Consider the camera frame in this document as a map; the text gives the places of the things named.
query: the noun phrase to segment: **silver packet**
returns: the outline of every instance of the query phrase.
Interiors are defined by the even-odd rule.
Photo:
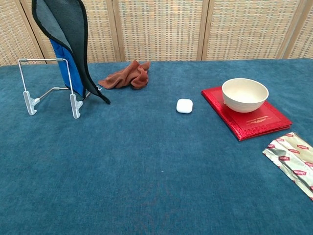
[[[313,148],[296,133],[273,140],[263,151],[313,200]]]

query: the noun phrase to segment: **wicker screen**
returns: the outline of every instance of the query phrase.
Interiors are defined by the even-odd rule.
[[[201,0],[113,0],[125,60],[196,60]]]
[[[295,41],[289,58],[313,58],[313,6]]]
[[[88,62],[116,61],[113,38],[107,3],[105,0],[83,1],[88,18]],[[27,0],[29,11],[31,11],[31,0]],[[54,58],[54,52],[49,39],[41,32],[37,25],[33,26],[41,38],[41,47],[46,51],[47,57]]]
[[[276,58],[300,1],[211,0],[203,58]]]
[[[13,0],[0,1],[0,66],[16,65],[18,59],[38,53]]]

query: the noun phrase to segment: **ceramic bowl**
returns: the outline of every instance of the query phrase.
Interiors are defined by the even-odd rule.
[[[268,98],[267,88],[254,80],[233,78],[222,85],[224,103],[239,113],[257,110]]]

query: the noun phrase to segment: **crumpled towel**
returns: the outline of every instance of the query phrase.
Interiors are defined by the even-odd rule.
[[[144,88],[148,83],[148,69],[150,61],[139,64],[134,60],[125,69],[109,75],[106,79],[101,80],[98,84],[105,89],[122,88],[128,85],[136,90]]]

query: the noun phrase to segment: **table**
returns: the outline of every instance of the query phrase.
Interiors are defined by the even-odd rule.
[[[129,62],[89,64],[95,82]],[[57,65],[24,65],[33,97]],[[0,234],[311,234],[313,202],[262,154],[297,132],[313,144],[312,59],[152,62],[142,90],[103,90],[71,113],[54,91],[29,116],[17,66],[0,67]],[[260,81],[293,125],[238,141],[201,90]],[[176,102],[193,100],[179,114]]]

